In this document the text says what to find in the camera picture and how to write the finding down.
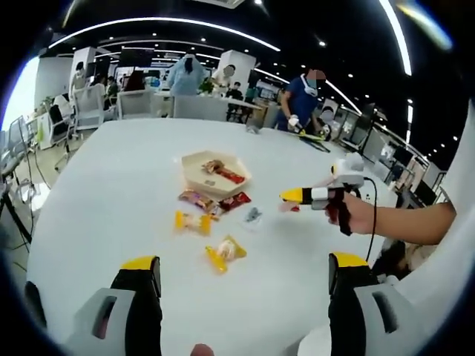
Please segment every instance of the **face mask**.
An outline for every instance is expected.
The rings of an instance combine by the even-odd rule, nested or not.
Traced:
[[[317,79],[307,79],[307,83],[311,88],[317,88]]]
[[[305,79],[305,75],[301,75],[302,82],[304,83],[304,90],[305,93],[309,94],[310,96],[316,97],[318,95],[318,91],[315,88],[312,88],[309,83],[307,83],[307,80]]]

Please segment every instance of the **white glove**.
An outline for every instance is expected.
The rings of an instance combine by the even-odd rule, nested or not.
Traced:
[[[287,125],[287,129],[289,131],[294,131],[296,132],[300,126],[300,121],[298,120],[297,115],[291,115],[289,119],[289,124]]]

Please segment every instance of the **white chair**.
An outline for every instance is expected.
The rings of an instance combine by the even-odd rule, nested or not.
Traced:
[[[99,86],[74,91],[76,130],[98,128],[104,122],[104,98]]]
[[[123,91],[117,95],[119,120],[157,117],[151,90]]]

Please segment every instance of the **yellow object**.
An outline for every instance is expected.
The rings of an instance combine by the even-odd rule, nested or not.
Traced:
[[[228,235],[224,238],[223,242],[229,241],[235,247],[235,259],[236,258],[243,258],[247,256],[247,252],[244,248],[242,248],[236,240],[231,236]],[[205,247],[206,253],[208,254],[209,259],[211,260],[212,265],[220,272],[225,273],[228,270],[228,266],[226,265],[226,261],[223,257],[221,257],[217,250],[212,248],[211,246]]]
[[[287,202],[296,202],[298,204],[302,203],[304,200],[302,188],[290,189],[289,191],[281,193],[279,197],[281,197],[283,200],[286,200]]]
[[[129,269],[129,270],[136,270],[136,269],[143,269],[146,271],[150,271],[152,262],[157,256],[144,256],[139,257],[134,260],[129,260],[122,265],[120,269]]]
[[[185,214],[181,211],[175,213],[175,228],[177,230],[183,230],[184,228],[190,228],[202,235],[209,235],[211,233],[211,220],[209,215],[203,215],[196,219],[191,214]]]
[[[339,268],[368,266],[365,260],[363,260],[360,256],[356,256],[354,254],[333,252],[332,255],[335,256]]]
[[[214,248],[212,248],[211,246],[206,246],[205,250],[208,254],[209,259],[211,260],[211,263],[219,272],[224,273],[228,270],[226,262],[224,262],[224,259],[219,254],[217,254]]]

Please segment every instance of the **red snack wrapper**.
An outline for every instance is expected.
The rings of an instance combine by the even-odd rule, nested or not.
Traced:
[[[207,214],[210,214],[214,220],[217,219],[217,216],[220,215],[220,206],[216,201],[205,197],[204,195],[192,190],[187,189],[178,197],[179,200],[184,200],[195,204],[197,207],[202,208]]]
[[[238,206],[241,206],[242,204],[246,204],[247,202],[251,202],[251,198],[249,198],[246,193],[241,191],[240,193],[237,193],[228,199],[221,200],[219,204],[223,211],[228,212],[237,208]]]
[[[244,182],[244,180],[246,180],[245,177],[240,176],[239,174],[237,174],[233,171],[230,171],[229,169],[226,169],[226,168],[217,169],[216,173],[221,175],[222,177],[225,177],[225,178],[229,179],[230,181],[232,181],[236,184],[240,184],[240,183]]]

